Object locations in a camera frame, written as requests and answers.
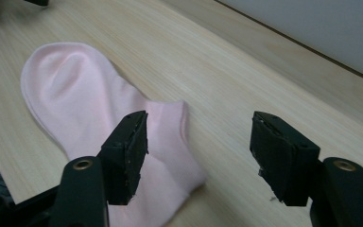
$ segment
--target wood grain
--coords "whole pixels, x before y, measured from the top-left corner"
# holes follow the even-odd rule
[[[363,165],[363,78],[209,0],[22,1],[0,8],[0,171],[24,201],[56,185],[66,158],[20,91],[39,46],[83,42],[150,99],[185,100],[189,140],[209,179],[168,226],[311,226],[308,207],[271,201],[249,143],[254,111],[281,116]]]

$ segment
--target folded pink fabric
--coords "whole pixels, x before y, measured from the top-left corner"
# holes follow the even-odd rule
[[[148,112],[141,180],[128,206],[109,207],[111,226],[162,226],[205,182],[186,140],[186,104],[147,100],[89,45],[41,46],[26,62],[21,87],[35,119],[70,160],[96,156],[125,115]]]

